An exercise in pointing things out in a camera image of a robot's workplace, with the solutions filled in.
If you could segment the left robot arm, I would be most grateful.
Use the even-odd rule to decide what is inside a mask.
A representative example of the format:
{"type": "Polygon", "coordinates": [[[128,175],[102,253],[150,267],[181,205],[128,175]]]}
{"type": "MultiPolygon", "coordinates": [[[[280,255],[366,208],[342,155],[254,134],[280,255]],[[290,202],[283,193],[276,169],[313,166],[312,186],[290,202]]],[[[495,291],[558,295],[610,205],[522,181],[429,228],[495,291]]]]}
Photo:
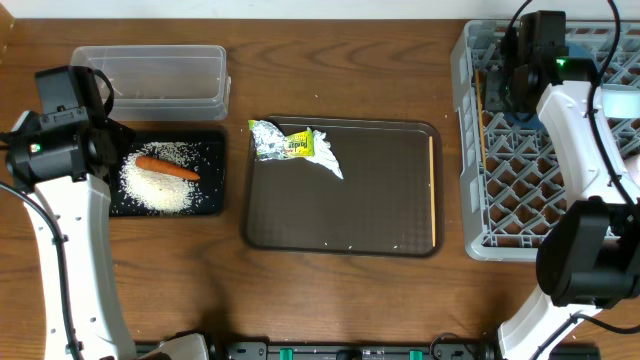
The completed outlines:
{"type": "MultiPolygon", "coordinates": [[[[41,182],[29,196],[66,237],[64,259],[75,338],[84,359],[134,359],[134,341],[121,311],[109,242],[109,185],[87,175],[41,182]]],[[[70,359],[62,315],[58,261],[44,220],[27,210],[36,235],[46,312],[46,359],[70,359]]]]}

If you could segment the white rice pile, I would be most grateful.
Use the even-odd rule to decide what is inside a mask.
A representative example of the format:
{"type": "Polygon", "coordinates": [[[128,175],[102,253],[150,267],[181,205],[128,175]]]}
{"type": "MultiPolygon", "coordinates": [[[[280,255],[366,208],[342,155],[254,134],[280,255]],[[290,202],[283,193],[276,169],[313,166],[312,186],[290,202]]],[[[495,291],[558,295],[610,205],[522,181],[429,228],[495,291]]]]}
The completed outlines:
{"type": "Polygon", "coordinates": [[[120,167],[119,189],[125,200],[160,214],[189,213],[201,205],[207,196],[197,181],[140,168],[136,161],[150,157],[177,165],[198,169],[200,159],[196,147],[186,142],[150,142],[133,150],[120,167]]]}

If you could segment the orange carrot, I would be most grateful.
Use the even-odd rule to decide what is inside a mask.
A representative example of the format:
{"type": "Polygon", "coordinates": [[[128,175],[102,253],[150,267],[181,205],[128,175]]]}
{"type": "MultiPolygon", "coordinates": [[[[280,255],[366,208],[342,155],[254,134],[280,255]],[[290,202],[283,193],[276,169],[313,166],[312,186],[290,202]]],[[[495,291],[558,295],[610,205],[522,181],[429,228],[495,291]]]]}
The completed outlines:
{"type": "Polygon", "coordinates": [[[136,158],[135,164],[138,168],[146,171],[169,175],[188,181],[200,180],[200,176],[193,171],[153,157],[139,156],[136,158]]]}

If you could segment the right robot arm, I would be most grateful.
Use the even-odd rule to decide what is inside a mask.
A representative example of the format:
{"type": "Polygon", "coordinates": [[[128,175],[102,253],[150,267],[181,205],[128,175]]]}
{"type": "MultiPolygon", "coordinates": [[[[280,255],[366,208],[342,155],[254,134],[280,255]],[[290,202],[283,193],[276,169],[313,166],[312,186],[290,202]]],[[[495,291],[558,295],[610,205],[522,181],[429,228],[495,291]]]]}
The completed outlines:
{"type": "Polygon", "coordinates": [[[510,99],[550,136],[568,209],[538,250],[537,287],[478,356],[547,359],[584,322],[623,333],[596,316],[639,295],[639,184],[608,124],[639,115],[639,92],[602,84],[586,58],[528,55],[506,77],[510,99]]]}

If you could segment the light blue bowl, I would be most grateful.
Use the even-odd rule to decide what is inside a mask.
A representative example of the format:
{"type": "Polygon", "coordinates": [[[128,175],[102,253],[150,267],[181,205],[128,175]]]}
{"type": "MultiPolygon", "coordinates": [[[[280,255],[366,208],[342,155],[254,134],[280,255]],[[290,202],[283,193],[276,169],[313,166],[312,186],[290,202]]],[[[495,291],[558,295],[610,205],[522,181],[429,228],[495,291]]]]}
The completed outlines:
{"type": "Polygon", "coordinates": [[[630,85],[604,84],[602,103],[608,118],[636,119],[640,116],[640,90],[630,85]]]}

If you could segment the dark blue plate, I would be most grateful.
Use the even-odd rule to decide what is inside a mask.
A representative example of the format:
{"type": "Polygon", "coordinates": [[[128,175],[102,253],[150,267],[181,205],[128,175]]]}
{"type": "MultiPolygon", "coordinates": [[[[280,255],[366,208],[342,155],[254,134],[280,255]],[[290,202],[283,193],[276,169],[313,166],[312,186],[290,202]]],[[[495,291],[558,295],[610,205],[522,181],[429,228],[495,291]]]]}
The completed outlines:
{"type": "MultiPolygon", "coordinates": [[[[568,45],[568,49],[569,57],[584,58],[594,61],[592,54],[577,44],[570,43],[568,45]]],[[[503,113],[505,120],[512,125],[516,125],[527,130],[544,130],[544,125],[541,123],[536,113],[532,116],[530,116],[529,113],[515,113],[507,110],[504,110],[503,113]]]]}

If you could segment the white tissue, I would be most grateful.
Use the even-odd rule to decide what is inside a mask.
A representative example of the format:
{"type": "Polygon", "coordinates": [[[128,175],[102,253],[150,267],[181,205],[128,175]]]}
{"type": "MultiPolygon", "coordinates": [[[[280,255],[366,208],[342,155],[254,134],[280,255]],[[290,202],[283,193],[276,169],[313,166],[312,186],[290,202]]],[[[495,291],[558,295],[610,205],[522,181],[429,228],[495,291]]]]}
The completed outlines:
{"type": "Polygon", "coordinates": [[[306,160],[323,166],[330,170],[337,178],[343,180],[344,176],[340,169],[339,161],[331,150],[331,144],[325,140],[326,133],[313,130],[312,137],[314,154],[306,157],[306,160]]]}

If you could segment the pale pink cup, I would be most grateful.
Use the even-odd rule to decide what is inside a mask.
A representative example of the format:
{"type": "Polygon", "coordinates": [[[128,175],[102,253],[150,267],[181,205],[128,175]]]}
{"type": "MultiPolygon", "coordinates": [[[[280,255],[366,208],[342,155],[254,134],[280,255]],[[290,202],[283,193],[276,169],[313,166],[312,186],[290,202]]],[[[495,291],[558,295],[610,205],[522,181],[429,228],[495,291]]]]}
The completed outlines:
{"type": "Polygon", "coordinates": [[[640,187],[640,155],[634,155],[626,159],[624,164],[630,178],[640,187]]]}

